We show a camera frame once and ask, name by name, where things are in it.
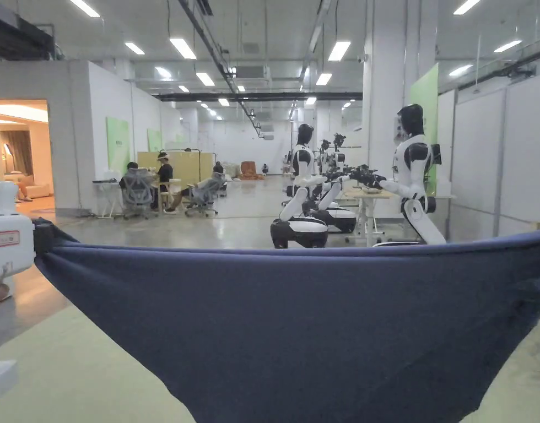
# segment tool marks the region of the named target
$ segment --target green panel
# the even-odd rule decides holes
[[[131,139],[129,137],[129,122],[105,118],[107,131],[107,162],[110,170],[124,174],[127,163],[131,161]]]
[[[162,133],[155,129],[147,129],[147,138],[149,140],[149,151],[151,153],[162,150]]]
[[[420,104],[425,117],[425,136],[429,144],[437,143],[439,109],[439,65],[436,64],[411,86],[411,104]],[[427,194],[436,194],[436,166],[429,171]]]

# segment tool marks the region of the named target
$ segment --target mesh chair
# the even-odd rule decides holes
[[[128,169],[123,177],[123,218],[142,216],[148,219],[152,214],[153,177],[147,169]]]

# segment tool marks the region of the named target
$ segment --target label sticker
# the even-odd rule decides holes
[[[0,247],[19,244],[19,231],[0,232]]]

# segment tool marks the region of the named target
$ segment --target blue fabric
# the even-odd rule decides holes
[[[36,264],[198,423],[454,423],[540,314],[540,232],[186,251],[57,240]]]

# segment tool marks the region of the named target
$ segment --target doorway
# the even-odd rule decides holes
[[[17,185],[18,212],[55,217],[46,100],[0,100],[0,181]]]

